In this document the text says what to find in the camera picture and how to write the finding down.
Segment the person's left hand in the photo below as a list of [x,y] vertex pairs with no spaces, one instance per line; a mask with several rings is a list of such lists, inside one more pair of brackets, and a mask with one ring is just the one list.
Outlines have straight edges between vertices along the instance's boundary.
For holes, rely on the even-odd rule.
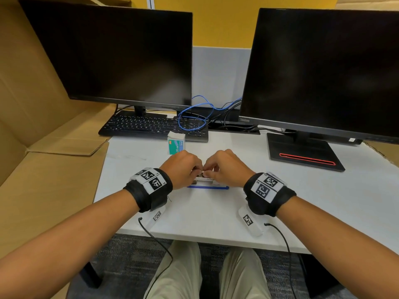
[[159,169],[164,171],[172,182],[173,190],[178,190],[192,184],[190,181],[190,163],[202,162],[196,155],[181,151],[170,156]]

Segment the blue and silver stapler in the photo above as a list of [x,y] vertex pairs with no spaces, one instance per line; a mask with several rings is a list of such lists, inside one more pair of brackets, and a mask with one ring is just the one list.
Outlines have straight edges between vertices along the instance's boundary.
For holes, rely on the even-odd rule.
[[216,190],[228,190],[229,186],[222,185],[215,181],[214,179],[205,177],[203,172],[197,175],[196,178],[193,180],[192,184],[187,186],[187,188],[193,189],[216,189]]

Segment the person's left forearm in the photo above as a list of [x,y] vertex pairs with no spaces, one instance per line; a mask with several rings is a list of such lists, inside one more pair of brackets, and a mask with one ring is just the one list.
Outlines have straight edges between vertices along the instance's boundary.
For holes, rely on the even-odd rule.
[[121,190],[85,207],[0,259],[0,299],[49,299],[139,211]]

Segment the person's right forearm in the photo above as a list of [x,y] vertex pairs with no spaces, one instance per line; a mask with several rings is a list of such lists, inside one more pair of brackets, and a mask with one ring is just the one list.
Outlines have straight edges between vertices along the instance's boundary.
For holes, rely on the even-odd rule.
[[276,215],[356,297],[399,299],[398,254],[297,196]]

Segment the green and white staple box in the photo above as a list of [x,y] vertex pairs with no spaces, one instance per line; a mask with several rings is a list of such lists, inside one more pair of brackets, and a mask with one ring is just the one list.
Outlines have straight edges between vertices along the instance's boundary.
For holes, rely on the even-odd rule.
[[167,135],[169,155],[175,155],[186,149],[186,135],[169,131]]

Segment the black wristband with marker tags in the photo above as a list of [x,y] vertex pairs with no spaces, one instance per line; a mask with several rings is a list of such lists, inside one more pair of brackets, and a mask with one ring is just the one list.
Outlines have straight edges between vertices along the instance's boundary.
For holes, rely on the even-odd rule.
[[243,190],[252,213],[271,217],[275,217],[279,208],[297,195],[271,172],[254,174]]
[[163,170],[146,167],[133,175],[123,189],[133,196],[143,213],[164,206],[173,184]]

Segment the black dock box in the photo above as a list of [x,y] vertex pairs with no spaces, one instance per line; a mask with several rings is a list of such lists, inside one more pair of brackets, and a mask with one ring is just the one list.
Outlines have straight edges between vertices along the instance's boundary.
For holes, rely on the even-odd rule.
[[231,106],[225,110],[211,107],[195,106],[188,110],[177,110],[176,118],[184,131],[223,131],[232,133],[248,133],[260,135],[257,125],[239,121],[239,106]]

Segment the black keyboard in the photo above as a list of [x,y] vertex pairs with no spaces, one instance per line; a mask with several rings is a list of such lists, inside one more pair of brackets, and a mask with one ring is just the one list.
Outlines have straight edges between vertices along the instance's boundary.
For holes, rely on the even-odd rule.
[[199,118],[180,118],[167,115],[147,114],[136,116],[133,111],[122,110],[112,115],[98,131],[106,137],[142,137],[166,140],[170,132],[185,135],[187,141],[208,142],[206,123]]

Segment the grey partition panel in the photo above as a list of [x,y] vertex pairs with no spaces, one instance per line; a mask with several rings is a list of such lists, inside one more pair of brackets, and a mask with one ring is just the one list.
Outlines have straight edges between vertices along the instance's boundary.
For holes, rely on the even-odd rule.
[[194,46],[192,96],[215,107],[242,97],[251,49]]

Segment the person's leg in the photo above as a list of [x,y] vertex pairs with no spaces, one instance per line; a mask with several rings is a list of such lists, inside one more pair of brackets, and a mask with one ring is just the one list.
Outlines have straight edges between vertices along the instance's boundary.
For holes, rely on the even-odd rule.
[[197,242],[174,240],[163,257],[144,299],[199,299],[201,253]]
[[219,273],[220,299],[271,299],[262,262],[252,248],[233,247]]

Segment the person's right leg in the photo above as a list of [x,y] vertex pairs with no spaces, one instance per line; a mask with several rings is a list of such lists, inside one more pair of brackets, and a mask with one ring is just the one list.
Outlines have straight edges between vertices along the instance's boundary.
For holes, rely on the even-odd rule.
[[220,299],[271,299],[262,262],[252,248],[233,247],[219,273]]

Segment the black computer monitor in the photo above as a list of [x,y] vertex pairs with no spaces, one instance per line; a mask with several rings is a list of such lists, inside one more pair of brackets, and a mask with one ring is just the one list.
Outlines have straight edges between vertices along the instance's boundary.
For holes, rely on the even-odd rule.
[[72,100],[192,105],[193,14],[19,0]]

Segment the black monitor with red-lined stand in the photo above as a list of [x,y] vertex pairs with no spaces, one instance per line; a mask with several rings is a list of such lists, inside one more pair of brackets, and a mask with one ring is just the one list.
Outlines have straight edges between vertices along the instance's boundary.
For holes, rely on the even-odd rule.
[[399,11],[258,11],[240,121],[270,160],[344,172],[325,136],[399,145]]

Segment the large flat cardboard sheet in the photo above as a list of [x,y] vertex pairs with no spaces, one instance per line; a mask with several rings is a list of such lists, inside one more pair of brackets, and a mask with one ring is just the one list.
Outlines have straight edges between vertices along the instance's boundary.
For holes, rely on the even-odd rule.
[[107,150],[24,157],[0,186],[0,258],[93,202]]

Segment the cardboard sheet edge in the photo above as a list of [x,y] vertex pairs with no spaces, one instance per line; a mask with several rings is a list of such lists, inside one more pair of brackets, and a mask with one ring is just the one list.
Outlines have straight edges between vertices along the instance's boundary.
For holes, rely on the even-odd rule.
[[383,143],[376,141],[363,141],[390,163],[399,168],[399,144]]

